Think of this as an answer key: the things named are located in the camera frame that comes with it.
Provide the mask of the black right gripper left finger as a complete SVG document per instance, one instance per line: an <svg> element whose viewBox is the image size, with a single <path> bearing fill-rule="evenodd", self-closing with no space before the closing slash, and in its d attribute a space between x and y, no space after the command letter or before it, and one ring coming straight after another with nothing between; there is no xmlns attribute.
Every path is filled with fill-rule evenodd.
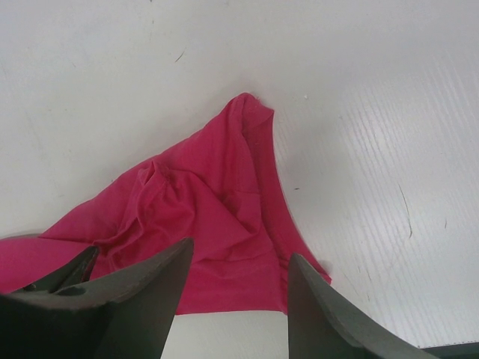
<svg viewBox="0 0 479 359"><path fill-rule="evenodd" d="M1 357L160 358L193 251L193 240L186 238L135 265L57 292L16 289L2 295Z"/></svg>

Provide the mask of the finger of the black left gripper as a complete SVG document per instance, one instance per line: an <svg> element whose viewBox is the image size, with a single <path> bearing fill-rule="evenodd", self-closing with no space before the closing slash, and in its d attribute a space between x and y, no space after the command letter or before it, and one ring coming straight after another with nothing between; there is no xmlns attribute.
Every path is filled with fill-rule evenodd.
<svg viewBox="0 0 479 359"><path fill-rule="evenodd" d="M99 248L95 246L87 247L64 266L14 291L14 293L53 293L65 287L89 281L99 253Z"/></svg>

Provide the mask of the pink t shirt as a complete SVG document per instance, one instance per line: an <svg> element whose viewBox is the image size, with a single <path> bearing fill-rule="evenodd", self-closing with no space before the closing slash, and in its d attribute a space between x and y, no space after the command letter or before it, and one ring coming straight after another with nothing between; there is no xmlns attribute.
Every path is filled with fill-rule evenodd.
<svg viewBox="0 0 479 359"><path fill-rule="evenodd" d="M99 278L190 237L194 254L177 311L287 311L293 254L317 260L284 199L272 138L274 112L249 93L205 127L121 174L37 236L1 241L1 291L69 262L89 245Z"/></svg>

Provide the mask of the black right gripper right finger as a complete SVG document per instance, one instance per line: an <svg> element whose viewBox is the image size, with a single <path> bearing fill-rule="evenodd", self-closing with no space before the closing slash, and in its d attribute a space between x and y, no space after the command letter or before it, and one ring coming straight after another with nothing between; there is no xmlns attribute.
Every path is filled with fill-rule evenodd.
<svg viewBox="0 0 479 359"><path fill-rule="evenodd" d="M287 287L290 358L433 358L373 321L293 254Z"/></svg>

